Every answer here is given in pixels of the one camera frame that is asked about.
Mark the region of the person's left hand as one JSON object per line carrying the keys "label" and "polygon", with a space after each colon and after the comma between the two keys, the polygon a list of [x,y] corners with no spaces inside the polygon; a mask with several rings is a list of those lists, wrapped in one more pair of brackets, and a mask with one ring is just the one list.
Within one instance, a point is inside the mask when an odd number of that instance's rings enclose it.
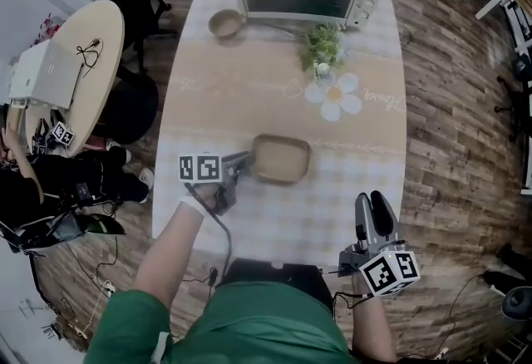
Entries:
{"label": "person's left hand", "polygon": [[195,192],[211,209],[216,209],[216,195],[219,189],[217,184],[195,184]]}

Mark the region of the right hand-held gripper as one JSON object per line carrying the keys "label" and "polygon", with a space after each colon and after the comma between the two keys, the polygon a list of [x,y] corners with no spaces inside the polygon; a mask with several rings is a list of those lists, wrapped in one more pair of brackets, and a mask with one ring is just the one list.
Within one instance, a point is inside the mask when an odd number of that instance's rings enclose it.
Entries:
{"label": "right hand-held gripper", "polygon": [[357,251],[352,245],[339,254],[338,277],[360,273],[372,296],[399,293],[420,280],[415,254],[399,239],[398,220],[378,190],[360,193],[355,200],[357,240],[364,248],[381,246],[377,253]]}

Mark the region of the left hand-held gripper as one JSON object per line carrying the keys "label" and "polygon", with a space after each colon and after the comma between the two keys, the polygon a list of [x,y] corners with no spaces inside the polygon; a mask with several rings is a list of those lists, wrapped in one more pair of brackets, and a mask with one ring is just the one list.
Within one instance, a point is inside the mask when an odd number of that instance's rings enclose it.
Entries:
{"label": "left hand-held gripper", "polygon": [[213,211],[221,216],[235,204],[238,178],[248,175],[252,164],[252,151],[241,151],[225,157],[213,154],[180,155],[179,179],[193,186],[214,184],[217,189]]}

